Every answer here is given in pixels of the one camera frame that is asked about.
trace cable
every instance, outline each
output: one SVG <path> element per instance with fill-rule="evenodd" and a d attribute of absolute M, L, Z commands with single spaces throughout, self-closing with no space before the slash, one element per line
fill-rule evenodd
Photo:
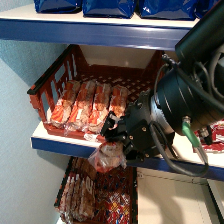
<path fill-rule="evenodd" d="M 194 68 L 193 68 L 193 73 L 194 73 L 194 76 L 197 76 L 196 75 L 196 71 L 195 71 L 195 66 L 198 66 L 199 68 L 201 68 L 201 70 L 203 71 L 204 75 L 205 75 L 205 78 L 206 78 L 206 81 L 207 81 L 207 89 L 208 89 L 208 93 L 213 96 L 212 94 L 212 87 L 211 87 L 211 81 L 210 81 L 210 78 L 209 78 L 209 74 L 208 74 L 208 71 L 207 69 L 204 67 L 204 65 L 201 63 L 201 62 L 195 62 L 194 64 Z"/>
<path fill-rule="evenodd" d="M 209 63 L 209 74 L 211 76 L 211 85 L 212 85 L 212 90 L 214 91 L 215 95 L 217 98 L 219 98 L 219 100 L 223 101 L 224 100 L 224 96 L 217 90 L 217 88 L 215 87 L 215 68 L 216 65 L 218 64 L 219 58 L 221 56 L 221 51 L 222 48 L 224 48 L 223 46 L 221 46 L 214 54 L 214 56 L 212 57 L 210 63 Z"/>
<path fill-rule="evenodd" d="M 221 113 L 224 113 L 223 104 L 219 103 L 218 100 L 209 95 L 207 92 L 199 89 L 198 86 L 189 78 L 189 76 L 185 74 L 185 72 L 182 69 L 180 69 L 179 67 L 174 67 L 174 69 L 177 71 L 178 75 L 183 79 L 183 81 L 190 88 L 192 88 L 200 97 L 202 97 L 204 101 L 206 101 L 210 106 L 215 107 Z"/>
<path fill-rule="evenodd" d="M 155 104 L 157 106 L 158 109 L 161 109 L 161 106 L 159 105 L 158 101 L 157 101 L 157 97 L 156 97 L 156 91 L 157 91 L 157 84 L 158 84 L 158 80 L 159 80 L 159 77 L 160 77 L 160 74 L 162 72 L 162 70 L 165 68 L 165 67 L 169 67 L 168 64 L 164 64 L 158 71 L 157 73 L 157 76 L 156 76 L 156 80 L 155 80 L 155 84 L 154 84 L 154 100 L 155 100 Z"/>
<path fill-rule="evenodd" d="M 159 134 L 161 135 L 161 137 L 165 140 L 166 139 L 166 136 L 165 134 L 163 133 L 162 129 L 160 128 L 159 124 L 155 121 L 151 121 L 150 124 L 149 124 L 149 129 L 151 131 L 151 135 L 152 135 L 152 138 L 153 138 L 153 141 L 157 147 L 157 149 L 159 150 L 160 154 L 163 156 L 164 160 L 167 162 L 167 164 L 175 171 L 177 171 L 178 173 L 181 173 L 181 174 L 184 174 L 184 175 L 188 175 L 188 176 L 191 176 L 191 177 L 201 177 L 203 175 L 205 175 L 205 173 L 208 171 L 208 163 L 205 162 L 205 165 L 203 167 L 203 170 L 198 172 L 198 173 L 193 173 L 189 170 L 186 170 L 180 166 L 178 166 L 177 164 L 173 163 L 170 158 L 167 156 L 167 154 L 165 153 L 158 137 L 157 137 L 157 134 L 155 132 L 155 129 L 154 127 L 156 128 L 156 130 L 159 132 Z"/>

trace plastic crate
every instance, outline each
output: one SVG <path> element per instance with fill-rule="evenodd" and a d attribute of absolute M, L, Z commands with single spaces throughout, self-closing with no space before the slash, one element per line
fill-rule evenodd
<path fill-rule="evenodd" d="M 38 110 L 48 134 L 64 136 L 64 129 L 58 129 L 47 122 L 47 114 L 44 110 L 42 95 L 45 94 L 48 106 L 53 112 L 57 102 L 53 99 L 53 88 L 57 93 L 57 99 L 63 92 L 63 86 L 68 80 L 87 81 L 96 79 L 101 83 L 110 83 L 112 86 L 121 85 L 129 89 L 128 102 L 135 101 L 141 91 L 153 88 L 157 71 L 162 66 L 161 56 L 163 51 L 156 51 L 145 69 L 117 67 L 107 65 L 89 65 L 78 45 L 70 45 L 47 69 L 47 71 L 28 90 L 30 103 Z M 84 140 L 84 133 L 80 131 L 69 132 L 70 138 Z"/>
<path fill-rule="evenodd" d="M 73 159 L 76 158 L 71 157 L 55 200 L 54 207 L 57 211 L 69 174 L 75 172 L 76 174 L 80 174 L 80 177 L 85 176 L 83 170 L 79 168 L 74 170 L 71 169 Z M 123 169 L 119 166 L 105 174 L 97 173 L 95 179 L 95 198 L 94 217 L 91 220 L 83 222 L 74 220 L 73 224 L 137 224 L 137 169 L 134 167 Z M 124 205 L 125 208 L 122 209 L 121 214 L 123 217 L 121 217 L 119 208 Z"/>

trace white shelf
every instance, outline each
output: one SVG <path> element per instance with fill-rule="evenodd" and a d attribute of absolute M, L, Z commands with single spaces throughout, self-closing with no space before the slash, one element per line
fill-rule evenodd
<path fill-rule="evenodd" d="M 131 19 L 116 19 L 116 18 L 84 18 L 83 12 L 69 14 L 48 14 L 37 13 L 34 9 L 34 4 L 22 6 L 9 11 L 0 13 L 2 19 L 16 20 L 34 20 L 34 21 L 57 21 L 57 22 L 76 22 L 76 23 L 105 23 L 105 24 L 123 24 L 123 25 L 150 25 L 156 27 L 180 27 L 192 28 L 198 21 L 174 21 L 174 20 L 153 20 L 141 19 L 134 13 Z"/>
<path fill-rule="evenodd" d="M 94 149 L 100 145 L 98 142 L 49 135 L 42 122 L 40 122 L 33 133 L 31 144 L 34 149 L 84 158 L 88 158 Z M 202 164 L 202 162 L 198 155 L 193 152 L 192 146 L 186 137 L 176 134 L 173 146 L 180 157 L 179 161 L 183 161 L 181 166 L 185 166 L 187 169 L 201 169 L 201 167 L 197 167 L 197 165 Z M 210 168 L 205 178 L 224 181 L 224 153 L 207 153 L 207 155 Z M 144 163 L 134 163 L 130 165 L 173 172 L 161 157 L 145 159 Z"/>
<path fill-rule="evenodd" d="M 138 223 L 216 224 L 208 186 L 147 175 L 138 178 Z"/>
<path fill-rule="evenodd" d="M 174 50 L 197 22 L 41 14 L 31 4 L 0 13 L 0 39 Z"/>
<path fill-rule="evenodd" d="M 221 181 L 208 180 L 208 184 L 224 219 L 224 183 Z"/>

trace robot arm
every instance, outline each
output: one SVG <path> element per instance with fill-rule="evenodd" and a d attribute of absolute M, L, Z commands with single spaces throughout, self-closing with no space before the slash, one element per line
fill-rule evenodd
<path fill-rule="evenodd" d="M 212 140 L 209 125 L 224 118 L 224 1 L 221 0 L 175 46 L 179 63 L 164 55 L 154 90 L 142 92 L 130 103 L 125 116 L 110 112 L 101 135 L 107 141 L 121 141 L 127 161 L 144 161 L 161 154 L 175 171 L 202 176 L 208 159 L 194 131 L 200 130 L 207 144 Z M 160 72 L 165 76 L 158 82 Z M 197 173 L 177 166 L 165 148 L 172 149 L 175 132 L 188 137 L 205 166 Z"/>

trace bread package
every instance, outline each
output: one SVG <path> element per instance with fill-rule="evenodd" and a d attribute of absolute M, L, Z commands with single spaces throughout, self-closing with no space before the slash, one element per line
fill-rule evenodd
<path fill-rule="evenodd" d="M 109 111 L 113 111 L 117 117 L 124 115 L 128 98 L 128 89 L 117 85 L 113 87 L 113 93 L 110 101 Z"/>
<path fill-rule="evenodd" d="M 57 128 L 63 128 L 67 122 L 72 106 L 75 102 L 76 95 L 80 89 L 80 83 L 73 80 L 68 81 L 65 85 L 62 97 L 55 105 L 50 121 Z"/>
<path fill-rule="evenodd" d="M 99 134 L 108 115 L 111 85 L 97 83 L 93 111 L 89 118 L 89 130 Z"/>
<path fill-rule="evenodd" d="M 92 111 L 95 89 L 95 81 L 87 81 L 81 85 L 79 94 L 66 126 L 66 131 L 85 130 Z"/>

